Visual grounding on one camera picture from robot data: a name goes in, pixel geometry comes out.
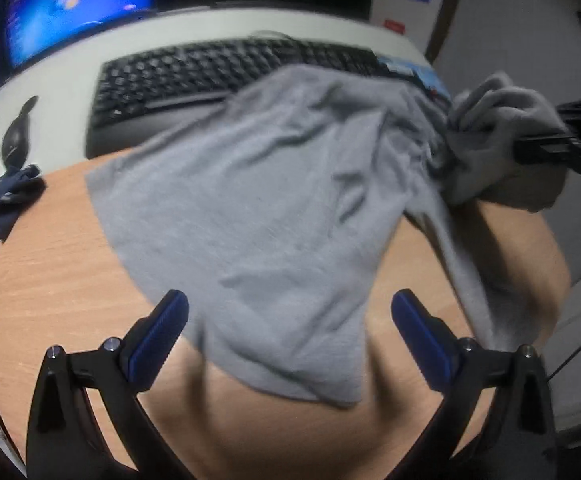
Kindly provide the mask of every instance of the wooden tabletop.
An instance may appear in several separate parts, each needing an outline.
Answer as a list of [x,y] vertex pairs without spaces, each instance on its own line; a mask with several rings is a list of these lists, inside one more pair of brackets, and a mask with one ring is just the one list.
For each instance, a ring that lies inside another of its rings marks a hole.
[[[130,281],[94,215],[84,175],[101,163],[48,175],[46,193],[0,246],[0,412],[22,454],[46,348],[97,348],[109,336],[125,335],[153,307]],[[478,241],[478,265],[510,280],[541,313],[541,344],[570,284],[541,216],[486,204],[455,214],[466,239]],[[255,392],[205,362],[182,338],[141,403],[200,479],[383,479],[441,400],[391,321],[390,301],[401,288],[411,288],[455,334],[470,335],[429,242],[401,221],[369,298],[363,400],[353,409]],[[98,394],[90,397],[113,455],[131,465]],[[480,402],[469,435],[478,431],[488,402]]]

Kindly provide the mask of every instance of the black cable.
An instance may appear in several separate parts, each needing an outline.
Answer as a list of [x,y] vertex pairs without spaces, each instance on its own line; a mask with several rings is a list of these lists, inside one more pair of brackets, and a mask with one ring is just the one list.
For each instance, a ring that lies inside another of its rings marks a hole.
[[564,361],[563,363],[561,363],[557,369],[551,373],[548,376],[548,381],[551,380],[555,375],[557,375],[559,372],[561,372],[561,370],[563,370],[563,368],[570,362],[572,361],[574,358],[577,357],[577,355],[579,355],[579,352],[581,352],[581,345],[579,345],[579,348],[577,348],[572,354],[570,354],[570,356],[566,359],[566,361]]

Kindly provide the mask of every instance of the black keyboard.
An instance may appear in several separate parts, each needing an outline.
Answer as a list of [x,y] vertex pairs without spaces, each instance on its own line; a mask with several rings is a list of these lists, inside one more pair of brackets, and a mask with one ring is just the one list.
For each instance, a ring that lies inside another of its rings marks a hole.
[[[176,123],[174,113],[170,112],[169,120],[166,110],[221,101],[293,63],[365,76],[391,75],[371,50],[312,41],[214,41],[133,54],[102,67],[86,156],[93,158],[135,146]],[[164,113],[149,118],[157,111]]]

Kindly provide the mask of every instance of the red sticker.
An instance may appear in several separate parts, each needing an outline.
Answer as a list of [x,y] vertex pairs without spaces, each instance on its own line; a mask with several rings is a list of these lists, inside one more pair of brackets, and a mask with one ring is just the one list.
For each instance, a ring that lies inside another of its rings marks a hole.
[[389,28],[397,34],[404,34],[406,32],[406,26],[401,22],[395,22],[395,20],[385,20],[384,27]]

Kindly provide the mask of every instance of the gray glove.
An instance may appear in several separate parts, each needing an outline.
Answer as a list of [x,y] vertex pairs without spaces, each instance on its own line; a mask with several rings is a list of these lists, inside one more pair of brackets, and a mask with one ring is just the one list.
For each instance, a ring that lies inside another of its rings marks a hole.
[[456,97],[446,140],[457,163],[446,179],[452,205],[480,197],[515,208],[550,207],[563,189],[564,166],[522,166],[513,159],[521,136],[567,132],[555,108],[538,92],[513,86],[496,73],[472,92]]

